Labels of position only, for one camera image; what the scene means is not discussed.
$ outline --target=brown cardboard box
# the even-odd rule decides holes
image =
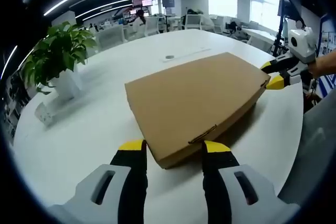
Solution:
[[[125,88],[155,160],[169,168],[244,115],[269,79],[253,65],[224,53],[145,76]]]

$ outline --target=potted plant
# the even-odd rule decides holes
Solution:
[[[47,37],[40,40],[28,56],[23,76],[28,85],[55,88],[61,99],[71,99],[80,91],[81,83],[76,71],[78,62],[85,65],[87,47],[96,46],[93,34],[78,30],[78,25],[64,22],[48,28]]]

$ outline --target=box flap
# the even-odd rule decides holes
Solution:
[[[269,75],[229,53],[125,84],[131,110],[158,161],[232,118]]]

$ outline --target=round white table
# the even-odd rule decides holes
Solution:
[[[261,67],[272,56],[240,41],[201,30],[182,30],[138,39],[101,52],[78,65],[84,90],[59,103],[57,94],[37,94],[18,122],[14,150],[28,187],[45,205],[63,204],[76,185],[101,164],[109,164],[118,147],[142,138],[129,108],[124,84],[188,61],[230,52]],[[174,55],[166,60],[165,56]],[[34,116],[44,102],[56,122],[44,127]],[[302,128],[301,84],[265,91],[247,122],[234,126],[232,152],[241,164],[260,172],[279,194],[292,168]],[[201,163],[164,170],[148,157],[145,223],[206,223],[207,206]]]

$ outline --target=green plant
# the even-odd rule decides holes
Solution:
[[[78,25],[64,22],[48,28],[47,37],[40,40],[28,56],[23,68],[23,76],[28,85],[49,85],[52,78],[66,69],[74,70],[76,62],[85,65],[87,47],[94,47],[93,34],[87,30],[78,30]]]

